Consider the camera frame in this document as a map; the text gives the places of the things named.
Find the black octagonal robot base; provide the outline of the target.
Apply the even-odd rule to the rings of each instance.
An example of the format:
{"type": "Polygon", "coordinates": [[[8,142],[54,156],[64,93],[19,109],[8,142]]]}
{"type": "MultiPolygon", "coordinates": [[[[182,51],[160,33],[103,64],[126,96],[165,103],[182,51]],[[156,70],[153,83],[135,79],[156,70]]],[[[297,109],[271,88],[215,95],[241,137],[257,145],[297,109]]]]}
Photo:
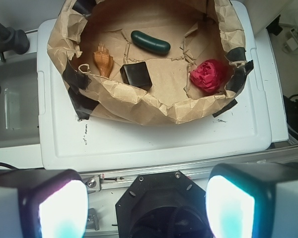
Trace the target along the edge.
{"type": "Polygon", "coordinates": [[[206,192],[180,171],[139,175],[116,203],[121,238],[212,238],[206,192]]]}

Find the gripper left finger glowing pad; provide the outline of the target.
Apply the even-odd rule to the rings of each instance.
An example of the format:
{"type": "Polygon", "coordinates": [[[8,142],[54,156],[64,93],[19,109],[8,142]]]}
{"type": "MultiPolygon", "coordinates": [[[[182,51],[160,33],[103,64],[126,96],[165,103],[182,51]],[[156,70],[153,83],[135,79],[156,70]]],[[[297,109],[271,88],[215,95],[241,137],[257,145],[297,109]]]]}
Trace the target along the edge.
{"type": "Polygon", "coordinates": [[[0,170],[0,238],[81,238],[88,194],[74,170],[0,170]]]}

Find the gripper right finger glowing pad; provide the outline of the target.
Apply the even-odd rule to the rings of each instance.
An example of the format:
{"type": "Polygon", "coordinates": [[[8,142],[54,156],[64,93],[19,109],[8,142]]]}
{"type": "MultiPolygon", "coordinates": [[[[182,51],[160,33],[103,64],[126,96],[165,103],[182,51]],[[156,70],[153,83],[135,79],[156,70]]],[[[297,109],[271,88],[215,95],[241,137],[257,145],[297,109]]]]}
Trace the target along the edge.
{"type": "Polygon", "coordinates": [[[206,212],[217,238],[298,238],[298,162],[214,166],[206,212]]]}

